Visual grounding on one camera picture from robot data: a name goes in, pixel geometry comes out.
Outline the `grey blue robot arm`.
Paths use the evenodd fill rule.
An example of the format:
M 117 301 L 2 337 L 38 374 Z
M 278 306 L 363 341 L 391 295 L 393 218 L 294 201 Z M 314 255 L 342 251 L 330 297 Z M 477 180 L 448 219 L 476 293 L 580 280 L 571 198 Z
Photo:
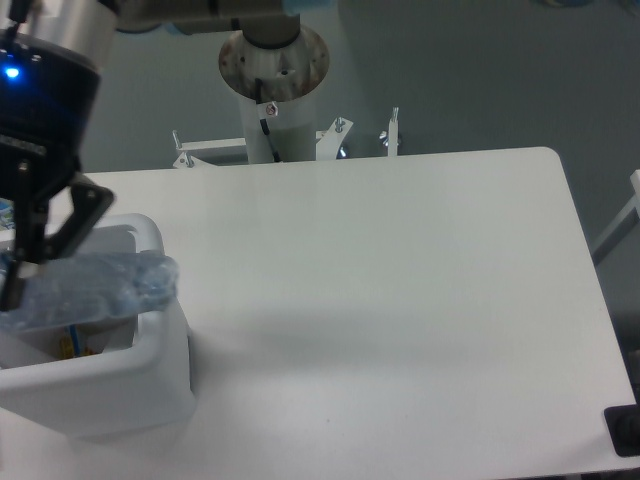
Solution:
M 27 278 L 76 251 L 114 200 L 82 172 L 79 150 L 113 37 L 172 24 L 226 31 L 218 65 L 248 99 L 274 161 L 285 159 L 275 114 L 325 80 L 325 41 L 304 26 L 311 1 L 5 1 L 1 5 L 1 196 L 15 240 L 1 308 L 23 301 Z

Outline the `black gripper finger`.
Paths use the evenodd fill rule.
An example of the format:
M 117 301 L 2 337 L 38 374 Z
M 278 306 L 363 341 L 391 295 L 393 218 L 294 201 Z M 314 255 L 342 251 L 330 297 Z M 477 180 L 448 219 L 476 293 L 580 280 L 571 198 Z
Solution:
M 49 204 L 53 196 L 42 198 L 35 190 L 35 167 L 24 160 L 17 166 L 17 196 L 13 199 L 15 236 L 8 269 L 1 289 L 1 310 L 20 307 L 27 279 L 39 273 L 45 263 L 75 253 L 93 227 L 114 202 L 114 193 L 76 172 L 65 185 L 72 211 L 59 229 L 46 234 Z

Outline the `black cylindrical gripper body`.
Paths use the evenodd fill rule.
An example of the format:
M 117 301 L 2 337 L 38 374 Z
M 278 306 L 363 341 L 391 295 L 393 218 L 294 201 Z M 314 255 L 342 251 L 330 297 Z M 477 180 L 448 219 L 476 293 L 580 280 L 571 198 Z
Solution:
M 98 72 L 57 45 L 1 32 L 1 196 L 18 196 L 19 165 L 31 192 L 50 198 L 81 170 L 80 145 L 100 83 Z

